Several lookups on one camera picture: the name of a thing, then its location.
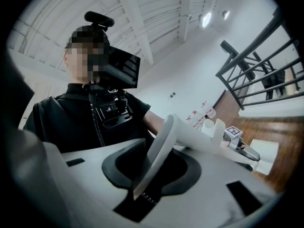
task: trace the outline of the black shirt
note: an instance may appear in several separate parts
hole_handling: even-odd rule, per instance
[[[82,88],[82,84],[68,84],[66,94],[87,95],[88,91]],[[104,143],[107,146],[145,138],[149,148],[153,137],[143,123],[143,117],[151,106],[130,93],[126,93],[125,97],[133,111],[133,119],[112,129],[105,129],[100,123]],[[35,133],[43,142],[55,144],[60,152],[100,147],[89,101],[49,97],[34,105],[23,129]]]

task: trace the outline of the black railing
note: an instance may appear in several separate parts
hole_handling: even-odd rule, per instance
[[[265,59],[261,59],[260,56],[255,51],[267,38],[271,36],[271,34],[278,29],[283,23],[284,19],[281,16],[281,13],[277,10],[274,13],[274,18],[270,21],[270,23],[266,26],[266,28],[257,36],[257,38],[241,53],[238,53],[228,42],[223,41],[221,43],[221,47],[224,51],[229,53],[229,57],[225,64],[221,67],[221,69],[217,72],[216,77],[218,77],[226,88],[230,91],[238,105],[242,110],[244,110],[244,106],[249,105],[257,105],[264,104],[269,102],[281,101],[286,99],[291,99],[295,97],[300,97],[304,95],[304,91],[300,91],[300,87],[298,82],[304,80],[304,75],[297,77],[298,74],[303,73],[304,71],[299,71],[295,73],[293,66],[302,62],[302,57],[298,57],[292,62],[277,67],[276,69],[271,64],[270,60],[284,51],[287,47],[294,44],[297,41],[296,38],[291,38],[285,44],[283,44],[278,50],[274,51],[271,55],[266,57]],[[236,68],[239,67],[239,72],[235,76]],[[289,69],[292,72],[293,79],[285,82],[285,70]],[[224,78],[224,74],[229,72],[229,76],[227,79]],[[256,78],[255,72],[263,75],[259,78]],[[242,83],[237,85],[239,79],[242,78]],[[265,89],[259,90],[253,93],[249,93],[249,86],[261,82]],[[298,93],[294,93],[292,95],[286,95],[285,86],[295,85],[296,91]],[[273,92],[276,91],[277,98],[273,98]],[[244,100],[246,97],[258,95],[266,93],[266,98],[263,101],[251,102],[244,104]]]

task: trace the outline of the person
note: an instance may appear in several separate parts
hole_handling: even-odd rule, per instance
[[[110,43],[103,31],[93,30],[91,26],[78,28],[68,41],[64,63],[72,82],[66,94],[88,95],[83,85],[88,84],[87,55],[106,54]],[[133,111],[133,118],[112,129],[99,129],[106,146],[136,138],[145,138],[149,148],[164,120],[150,111],[150,105],[126,92],[125,98]],[[43,142],[55,144],[60,152],[73,152],[101,147],[91,115],[88,101],[64,97],[48,97],[36,103],[24,128],[39,137]]]

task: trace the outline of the black cap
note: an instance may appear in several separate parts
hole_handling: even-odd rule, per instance
[[[68,48],[72,43],[104,43],[106,46],[110,46],[108,36],[99,25],[86,25],[79,27],[72,33],[66,48]]]

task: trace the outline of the light fixture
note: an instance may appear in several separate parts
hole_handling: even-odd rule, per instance
[[[226,20],[229,16],[230,11],[225,10],[224,12],[222,12],[222,16],[224,18],[224,20]]]
[[[210,19],[211,19],[211,13],[210,13],[210,12],[207,13],[207,14],[205,15],[205,17],[203,17],[202,14],[199,15],[199,22],[200,22],[200,25],[201,25],[203,28],[206,27],[206,26],[209,24]]]

